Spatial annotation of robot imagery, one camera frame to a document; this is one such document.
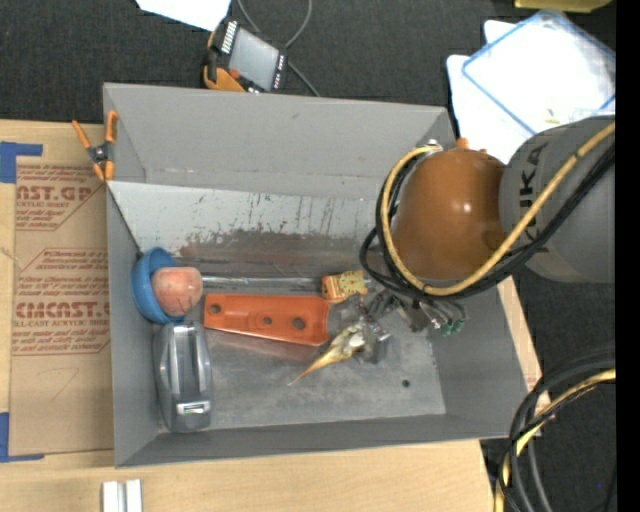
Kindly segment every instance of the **yellow cable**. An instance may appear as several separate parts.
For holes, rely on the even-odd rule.
[[[579,158],[582,158],[584,155],[589,153],[597,144],[599,144],[603,139],[611,135],[616,129],[615,121],[607,125],[605,128],[596,133],[593,137],[591,137],[585,144],[583,144],[580,149],[576,152],[577,157],[572,155],[561,167],[558,169],[553,178],[549,181],[547,186],[542,190],[538,198],[534,201],[531,207],[526,211],[523,217],[520,219],[518,224],[511,231],[509,236],[505,238],[504,242],[498,247],[498,249],[489,257],[489,259],[473,274],[464,280],[447,287],[435,287],[430,285],[425,285],[420,279],[414,276],[411,271],[404,265],[400,257],[398,256],[398,252],[393,244],[393,239],[391,237],[391,229],[389,226],[389,217],[386,212],[389,211],[389,196],[391,192],[391,187],[395,180],[395,177],[398,175],[402,167],[414,156],[419,155],[421,153],[427,153],[434,151],[433,147],[422,147],[418,149],[414,149],[407,153],[391,170],[387,180],[385,181],[383,190],[382,190],[382,200],[380,205],[380,215],[382,217],[382,234],[384,236],[384,241],[387,246],[387,250],[389,252],[389,256],[393,260],[393,263],[398,267],[398,270],[402,274],[402,276],[411,283],[414,287],[422,290],[425,293],[430,295],[437,296],[446,296],[452,295],[454,293],[458,293],[469,286],[475,284],[477,281],[482,279],[489,270],[493,266],[495,266],[500,259],[507,253],[507,251],[511,248],[511,246],[516,242],[518,237],[522,234],[522,232],[527,228],[529,223],[533,220],[538,211],[542,208],[544,203],[547,201],[549,196],[553,193],[553,191],[558,187],[560,182],[564,179],[564,177],[575,167]]]
[[[542,410],[538,411],[536,417],[541,417],[547,414],[550,410],[564,402],[565,400],[569,400],[574,397],[578,393],[586,392],[588,390],[593,389],[597,384],[603,382],[611,382],[616,380],[616,369],[610,368],[603,372],[600,372],[596,375],[586,378],[582,382],[576,384],[569,390],[562,393],[558,398],[553,400],[550,404],[544,407]],[[540,423],[533,425],[529,430],[524,432],[517,440],[516,440],[516,456],[520,456],[522,450],[527,446],[529,441],[533,438],[533,436],[551,419],[551,416],[542,420]],[[509,485],[509,480],[511,479],[511,465],[509,462],[509,454],[507,454],[502,461],[501,465],[501,473],[502,479],[506,485]],[[502,487],[500,486],[500,482],[496,483],[496,495],[494,499],[494,512],[503,512],[504,511],[504,501],[505,496],[502,492]]]

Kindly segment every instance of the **blue tape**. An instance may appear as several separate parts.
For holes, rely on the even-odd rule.
[[[0,183],[15,184],[18,156],[42,156],[42,144],[0,142]]]
[[[38,460],[43,455],[23,455],[9,457],[9,413],[0,413],[0,464],[3,462],[17,462],[20,460]]]

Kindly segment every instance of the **orange plastic bracket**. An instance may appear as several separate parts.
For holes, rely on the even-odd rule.
[[[329,341],[329,303],[315,295],[207,294],[207,329],[247,334],[300,345]]]

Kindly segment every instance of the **gold spike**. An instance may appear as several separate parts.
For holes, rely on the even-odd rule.
[[[305,371],[298,375],[295,380],[290,382],[288,385],[291,386],[292,384],[295,384],[311,372],[319,370],[320,368],[349,359],[355,352],[364,346],[364,338],[360,334],[361,331],[362,328],[359,325],[350,325],[346,329],[340,331],[329,345],[327,351],[311,363]]]

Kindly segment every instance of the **black floor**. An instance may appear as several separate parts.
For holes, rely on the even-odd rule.
[[[244,4],[276,44],[296,32],[307,11],[307,0]],[[452,112],[446,58],[478,50],[485,21],[517,22],[535,12],[511,0],[316,0],[289,55],[322,96]],[[615,0],[568,16],[616,50]],[[208,36],[145,14],[133,0],[0,0],[0,117],[102,122],[105,81],[200,87]],[[311,94],[294,74],[286,92]],[[614,347],[614,285],[561,284],[527,269],[515,278],[543,372],[592,348]],[[490,472],[503,445],[484,444]],[[554,510],[605,510],[617,459],[615,387],[562,411],[536,445]]]

